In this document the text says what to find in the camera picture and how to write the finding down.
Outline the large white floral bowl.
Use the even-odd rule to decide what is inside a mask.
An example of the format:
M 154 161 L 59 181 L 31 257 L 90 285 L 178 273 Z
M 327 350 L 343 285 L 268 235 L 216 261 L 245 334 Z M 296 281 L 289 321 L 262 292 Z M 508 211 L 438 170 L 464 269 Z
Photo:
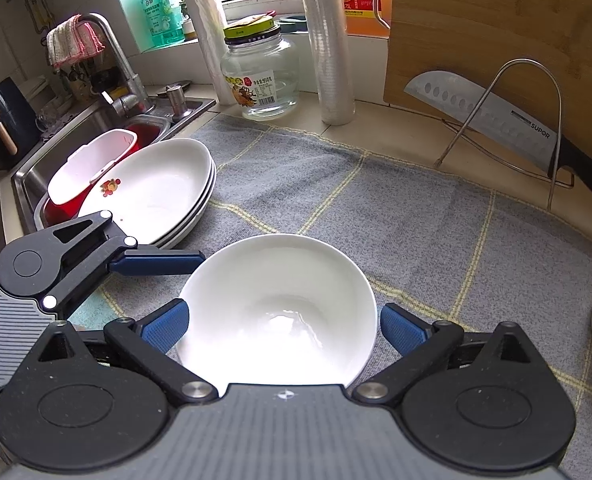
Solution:
M 180 296 L 189 327 L 177 356 L 219 392 L 231 384 L 348 387 L 376 341 L 369 281 L 343 252 L 311 237 L 258 235 L 226 246 Z

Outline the steel kitchen faucet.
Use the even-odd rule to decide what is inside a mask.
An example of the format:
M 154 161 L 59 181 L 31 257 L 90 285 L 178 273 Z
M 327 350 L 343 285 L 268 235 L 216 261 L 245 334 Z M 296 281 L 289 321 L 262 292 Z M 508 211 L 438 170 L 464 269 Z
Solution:
M 101 96 L 111 107 L 113 107 L 116 114 L 119 117 L 130 118 L 154 110 L 154 102 L 149 96 L 147 96 L 147 92 L 144 88 L 144 84 L 142 84 L 140 76 L 133 70 L 127 55 L 125 55 L 124 50 L 122 50 L 121 45 L 106 18 L 97 13 L 81 14 L 78 23 L 80 25 L 95 24 L 102 30 L 110 49 L 113 51 L 122 78 L 125 79 L 128 93 L 124 96 L 119 96 L 119 98 L 113 99 L 107 91 L 101 93 Z

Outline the grey blue checkered towel mat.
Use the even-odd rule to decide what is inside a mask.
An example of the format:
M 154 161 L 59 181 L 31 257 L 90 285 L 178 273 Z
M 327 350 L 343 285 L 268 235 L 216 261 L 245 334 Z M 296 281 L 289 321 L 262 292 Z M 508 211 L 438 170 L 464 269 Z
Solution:
M 305 234 L 344 252 L 378 304 L 489 332 L 518 323 L 576 408 L 562 466 L 592 479 L 592 242 L 541 209 L 313 133 L 218 116 L 218 177 L 187 248 Z

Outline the white colander basket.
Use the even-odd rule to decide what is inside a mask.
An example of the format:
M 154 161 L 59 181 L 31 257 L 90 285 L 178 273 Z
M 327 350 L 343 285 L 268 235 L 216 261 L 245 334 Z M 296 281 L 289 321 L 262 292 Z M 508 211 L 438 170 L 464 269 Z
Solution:
M 112 129 L 83 144 L 68 156 L 48 185 L 52 203 L 62 206 L 76 200 L 106 171 L 138 150 L 138 136 L 127 129 Z

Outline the stainless steel sink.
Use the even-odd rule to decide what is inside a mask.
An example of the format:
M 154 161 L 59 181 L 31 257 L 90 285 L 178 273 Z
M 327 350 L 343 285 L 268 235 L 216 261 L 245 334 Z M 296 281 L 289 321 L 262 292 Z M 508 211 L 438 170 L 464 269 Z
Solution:
M 104 104 L 92 104 L 72 117 L 61 130 L 39 145 L 11 172 L 11 188 L 14 194 L 19 229 L 10 237 L 29 234 L 42 228 L 44 202 L 48 197 L 48 184 L 55 172 L 67 162 L 68 157 L 82 145 L 92 142 L 97 136 L 115 128 L 133 130 L 141 148 L 167 140 L 181 129 L 194 122 L 209 108 L 215 106 L 213 99 L 187 98 L 189 115 L 182 119 L 172 118 L 168 100 L 154 99 L 154 108 L 131 118 L 119 117 Z

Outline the steel soap dispenser pump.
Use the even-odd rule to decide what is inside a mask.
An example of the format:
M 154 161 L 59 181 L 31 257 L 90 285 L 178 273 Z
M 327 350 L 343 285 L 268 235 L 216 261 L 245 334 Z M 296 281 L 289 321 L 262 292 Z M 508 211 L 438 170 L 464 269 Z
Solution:
M 172 120 L 174 122 L 180 122 L 180 120 L 189 115 L 189 107 L 186 105 L 184 90 L 181 84 L 168 84 L 166 93 L 173 111 Z

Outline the black air fryer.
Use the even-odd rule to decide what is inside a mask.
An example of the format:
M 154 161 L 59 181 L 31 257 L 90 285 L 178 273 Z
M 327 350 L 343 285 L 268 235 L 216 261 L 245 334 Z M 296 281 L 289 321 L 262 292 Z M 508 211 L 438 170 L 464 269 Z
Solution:
M 0 169 L 16 166 L 41 140 L 36 113 L 12 78 L 0 82 Z

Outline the glass jar yellow lid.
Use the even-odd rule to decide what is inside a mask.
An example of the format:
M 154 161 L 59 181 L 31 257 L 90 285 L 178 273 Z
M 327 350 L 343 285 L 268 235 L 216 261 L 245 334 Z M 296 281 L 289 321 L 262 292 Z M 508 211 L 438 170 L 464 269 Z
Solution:
M 223 29 L 221 72 L 241 114 L 256 122 L 282 117 L 298 104 L 299 54 L 282 34 L 273 11 L 253 14 Z

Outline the pink white dish cloth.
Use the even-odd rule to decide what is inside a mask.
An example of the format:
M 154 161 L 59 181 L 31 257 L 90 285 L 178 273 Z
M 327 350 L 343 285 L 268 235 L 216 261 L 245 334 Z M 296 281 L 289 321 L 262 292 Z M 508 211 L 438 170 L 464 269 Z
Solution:
M 92 25 L 75 14 L 46 34 L 46 49 L 53 68 L 94 58 L 105 50 Z

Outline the small potted plant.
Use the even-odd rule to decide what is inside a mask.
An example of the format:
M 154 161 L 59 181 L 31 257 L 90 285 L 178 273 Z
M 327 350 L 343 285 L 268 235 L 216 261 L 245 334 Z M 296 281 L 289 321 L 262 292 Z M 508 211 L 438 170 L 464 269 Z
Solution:
M 182 15 L 182 32 L 186 41 L 192 41 L 197 38 L 197 33 L 192 22 L 191 15 L 185 0 L 180 0 L 180 12 Z

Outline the short plastic bag roll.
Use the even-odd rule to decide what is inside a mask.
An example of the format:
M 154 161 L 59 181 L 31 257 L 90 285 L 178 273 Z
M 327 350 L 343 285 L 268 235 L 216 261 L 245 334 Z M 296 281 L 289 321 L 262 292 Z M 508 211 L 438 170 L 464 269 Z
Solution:
M 223 106 L 236 104 L 230 84 L 221 70 L 221 60 L 226 54 L 223 29 L 226 19 L 220 0 L 184 0 L 189 18 L 197 33 L 198 44 L 211 78 L 217 101 Z

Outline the green dish soap bottle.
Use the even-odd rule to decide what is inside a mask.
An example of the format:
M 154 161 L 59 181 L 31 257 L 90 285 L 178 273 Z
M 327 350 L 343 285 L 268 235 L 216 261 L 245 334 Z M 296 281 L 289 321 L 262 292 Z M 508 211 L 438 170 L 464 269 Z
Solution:
M 140 0 L 151 41 L 166 47 L 184 41 L 180 6 L 172 0 Z

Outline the bamboo cutting board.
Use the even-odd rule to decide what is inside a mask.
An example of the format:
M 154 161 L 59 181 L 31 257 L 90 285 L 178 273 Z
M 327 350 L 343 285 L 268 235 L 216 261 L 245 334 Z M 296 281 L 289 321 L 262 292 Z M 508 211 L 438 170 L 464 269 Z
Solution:
M 384 100 L 448 70 L 559 128 L 592 158 L 592 0 L 393 0 Z

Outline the tall plastic wrap roll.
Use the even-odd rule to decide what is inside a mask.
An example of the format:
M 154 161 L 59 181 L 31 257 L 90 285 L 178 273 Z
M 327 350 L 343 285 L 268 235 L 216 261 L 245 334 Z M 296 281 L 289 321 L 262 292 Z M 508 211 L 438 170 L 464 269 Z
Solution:
M 355 113 L 343 0 L 302 0 L 314 64 L 321 117 L 341 126 Z

